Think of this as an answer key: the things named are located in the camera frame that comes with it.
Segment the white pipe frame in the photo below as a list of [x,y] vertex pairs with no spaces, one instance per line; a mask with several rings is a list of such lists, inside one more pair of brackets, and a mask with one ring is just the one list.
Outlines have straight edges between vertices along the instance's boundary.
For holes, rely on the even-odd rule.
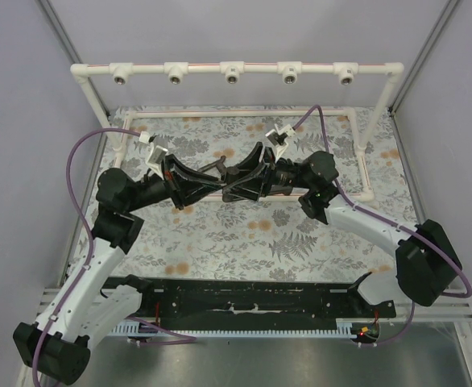
[[[352,140],[354,141],[354,157],[358,164],[362,190],[352,193],[351,197],[360,202],[372,202],[375,193],[366,165],[366,146],[379,123],[379,119],[387,108],[387,103],[400,82],[404,65],[400,62],[384,64],[358,64],[355,62],[334,62],[332,64],[303,63],[300,61],[283,61],[277,63],[247,63],[244,61],[224,61],[214,64],[190,64],[188,62],[166,62],[164,64],[72,64],[70,72],[81,87],[90,107],[101,127],[110,123],[106,109],[102,107],[100,98],[93,90],[90,78],[93,76],[111,76],[116,85],[125,85],[129,79],[137,75],[165,74],[173,85],[179,85],[189,74],[221,74],[229,85],[235,85],[242,75],[279,74],[285,85],[293,85],[299,75],[331,74],[338,77],[341,85],[350,85],[357,75],[384,75],[386,83],[371,114],[365,131],[360,132],[355,109],[346,106],[341,108],[322,108],[324,117],[343,116],[350,123]],[[216,117],[296,117],[302,110],[168,110],[168,111],[136,111],[128,110],[122,121],[122,129],[128,130],[135,119],[178,119],[178,118],[216,118]],[[126,158],[126,142],[128,135],[107,135],[115,152],[114,166],[121,166]]]

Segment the dark long faucet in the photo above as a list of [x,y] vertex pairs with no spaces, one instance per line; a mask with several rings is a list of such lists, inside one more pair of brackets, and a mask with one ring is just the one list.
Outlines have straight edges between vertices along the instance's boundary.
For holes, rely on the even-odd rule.
[[236,166],[227,167],[223,176],[226,185],[235,183],[240,178],[240,170]]

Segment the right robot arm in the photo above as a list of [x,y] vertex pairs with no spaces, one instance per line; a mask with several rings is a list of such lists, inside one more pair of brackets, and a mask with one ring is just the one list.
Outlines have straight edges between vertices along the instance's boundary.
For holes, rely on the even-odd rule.
[[257,143],[242,162],[226,168],[222,178],[224,202],[257,202],[289,189],[304,189],[299,203],[310,219],[354,233],[392,256],[393,269],[365,274],[354,283],[360,297],[372,306],[408,298],[429,307],[445,295],[462,270],[439,223],[427,220],[405,226],[351,201],[338,186],[338,171],[328,152],[314,152],[297,163],[277,158],[271,148]]

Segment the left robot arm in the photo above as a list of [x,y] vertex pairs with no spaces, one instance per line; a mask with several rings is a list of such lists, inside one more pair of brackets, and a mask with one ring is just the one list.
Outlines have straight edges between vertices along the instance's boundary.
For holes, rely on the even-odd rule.
[[32,323],[21,322],[13,334],[23,363],[38,375],[71,385],[87,367],[93,349],[124,319],[141,306],[138,279],[118,286],[93,302],[115,267],[130,251],[143,226],[133,213],[172,200],[184,209],[224,185],[219,177],[190,169],[174,156],[165,156],[135,181],[120,168],[110,168],[97,181],[98,215],[85,227],[89,238],[86,257],[73,269],[47,309]]

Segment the dark short faucet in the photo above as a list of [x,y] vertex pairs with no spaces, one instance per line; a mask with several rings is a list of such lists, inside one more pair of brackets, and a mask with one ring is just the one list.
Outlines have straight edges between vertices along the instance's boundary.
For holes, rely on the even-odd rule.
[[222,155],[219,159],[198,169],[199,173],[207,173],[212,169],[216,169],[221,176],[226,174],[227,167],[225,166],[226,156]]

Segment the floral table mat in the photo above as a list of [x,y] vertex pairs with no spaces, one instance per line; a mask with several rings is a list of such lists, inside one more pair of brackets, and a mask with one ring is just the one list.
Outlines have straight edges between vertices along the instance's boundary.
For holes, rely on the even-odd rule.
[[[170,152],[198,169],[222,156],[244,159],[275,125],[297,117],[181,117],[132,119],[132,131],[162,135]],[[325,115],[339,181],[348,194],[362,191],[350,120]],[[318,117],[298,129],[285,156],[302,161],[325,150]],[[368,206],[407,223],[416,222],[392,122],[382,114],[366,148],[375,199]],[[252,281],[354,281],[367,272],[389,271],[394,259],[355,234],[308,218],[297,198],[286,202],[224,203],[219,198],[178,210],[171,201],[136,211],[144,219],[139,238],[112,276],[184,277]]]

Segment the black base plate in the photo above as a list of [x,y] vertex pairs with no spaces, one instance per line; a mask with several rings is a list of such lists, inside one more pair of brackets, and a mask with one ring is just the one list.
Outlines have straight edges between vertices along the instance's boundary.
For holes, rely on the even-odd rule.
[[143,294],[136,316],[170,331],[334,329],[339,318],[394,318],[391,300],[372,306],[350,283],[204,281],[110,277],[105,290],[131,285]]

